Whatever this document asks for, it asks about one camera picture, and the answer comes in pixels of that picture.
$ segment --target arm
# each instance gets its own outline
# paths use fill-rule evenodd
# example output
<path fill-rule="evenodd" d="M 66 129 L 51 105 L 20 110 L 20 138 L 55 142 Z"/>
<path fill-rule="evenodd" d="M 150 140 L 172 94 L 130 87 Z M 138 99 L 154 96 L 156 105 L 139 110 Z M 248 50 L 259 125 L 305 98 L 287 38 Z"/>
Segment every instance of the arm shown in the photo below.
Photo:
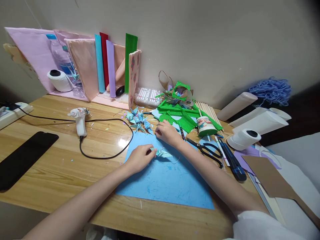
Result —
<path fill-rule="evenodd" d="M 88 222 L 110 193 L 131 175 L 140 172 L 155 157 L 152 144 L 138 146 L 125 164 L 60 206 L 35 226 L 23 239 L 70 239 Z"/>
<path fill-rule="evenodd" d="M 183 141 L 180 134 L 166 120 L 159 123 L 155 133 L 158 138 L 175 147 L 193 165 L 236 216 L 248 210 L 269 214 L 235 179 Z"/>

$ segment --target forearm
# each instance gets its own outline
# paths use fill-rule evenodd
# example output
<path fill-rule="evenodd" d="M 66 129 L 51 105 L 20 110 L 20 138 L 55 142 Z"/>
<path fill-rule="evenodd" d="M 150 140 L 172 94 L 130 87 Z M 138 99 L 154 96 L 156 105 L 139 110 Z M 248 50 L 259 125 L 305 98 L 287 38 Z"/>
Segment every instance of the forearm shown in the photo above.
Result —
<path fill-rule="evenodd" d="M 131 175 L 122 165 L 63 204 L 23 239 L 70 239 L 90 219 L 110 193 Z"/>
<path fill-rule="evenodd" d="M 181 142 L 177 150 L 200 173 L 212 190 L 230 207 L 237 216 L 247 210 L 266 212 L 265 208 L 259 204 L 235 179 L 221 170 L 215 163 L 192 148 L 187 142 Z"/>

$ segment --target hand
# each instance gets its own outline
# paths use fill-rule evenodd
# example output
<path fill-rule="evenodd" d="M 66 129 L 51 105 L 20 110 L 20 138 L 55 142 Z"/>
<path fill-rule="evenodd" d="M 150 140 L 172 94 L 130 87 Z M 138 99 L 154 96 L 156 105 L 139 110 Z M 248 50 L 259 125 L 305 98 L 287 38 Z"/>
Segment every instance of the hand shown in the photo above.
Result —
<path fill-rule="evenodd" d="M 155 134 L 157 138 L 168 143 L 172 147 L 177 147 L 183 139 L 181 135 L 177 132 L 176 128 L 172 126 L 167 120 L 159 122 L 159 125 L 156 128 Z"/>
<path fill-rule="evenodd" d="M 124 163 L 132 174 L 140 172 L 156 156 L 157 149 L 151 151 L 150 148 L 153 148 L 152 144 L 140 145 L 132 151 Z"/>

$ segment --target scissors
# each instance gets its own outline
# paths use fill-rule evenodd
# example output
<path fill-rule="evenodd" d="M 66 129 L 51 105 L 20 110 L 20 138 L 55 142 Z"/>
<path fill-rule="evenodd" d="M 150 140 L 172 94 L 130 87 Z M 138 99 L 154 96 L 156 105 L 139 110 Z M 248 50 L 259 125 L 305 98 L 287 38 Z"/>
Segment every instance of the scissors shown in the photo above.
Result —
<path fill-rule="evenodd" d="M 222 168 L 221 161 L 219 159 L 217 159 L 217 158 L 222 158 L 222 152 L 220 151 L 220 149 L 218 147 L 216 147 L 215 145 L 210 144 L 210 143 L 203 143 L 203 145 L 200 145 L 199 143 L 196 143 L 196 142 L 192 141 L 191 139 L 189 139 L 187 137 L 186 137 L 186 140 L 189 143 L 191 143 L 193 146 L 197 147 L 200 150 L 200 152 L 202 153 L 202 155 L 206 155 L 207 157 L 209 157 L 212 160 L 216 161 L 219 164 L 219 167 Z M 219 155 L 216 154 L 215 152 L 213 152 L 211 149 L 207 148 L 207 146 L 215 148 L 218 151 Z M 205 151 L 203 151 L 203 149 L 207 150 L 213 156 L 208 154 L 208 153 L 206 153 Z"/>

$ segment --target origami crane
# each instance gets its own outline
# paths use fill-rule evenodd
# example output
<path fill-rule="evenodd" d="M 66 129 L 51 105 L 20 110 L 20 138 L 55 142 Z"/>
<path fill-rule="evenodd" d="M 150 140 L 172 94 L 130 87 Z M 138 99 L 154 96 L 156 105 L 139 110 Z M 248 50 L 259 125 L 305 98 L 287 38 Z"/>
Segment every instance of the origami crane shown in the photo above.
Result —
<path fill-rule="evenodd" d="M 162 151 L 157 149 L 157 153 L 156 153 L 157 157 L 172 157 L 172 155 L 166 151 Z"/>
<path fill-rule="evenodd" d="M 130 127 L 137 128 L 136 132 L 141 129 L 144 133 L 146 133 L 145 130 L 147 130 L 153 135 L 150 123 L 146 118 L 143 117 L 143 110 L 140 112 L 138 107 L 136 107 L 134 110 L 131 109 L 131 113 L 127 114 L 126 119 L 128 119 L 129 122 L 134 123 L 134 125 Z"/>

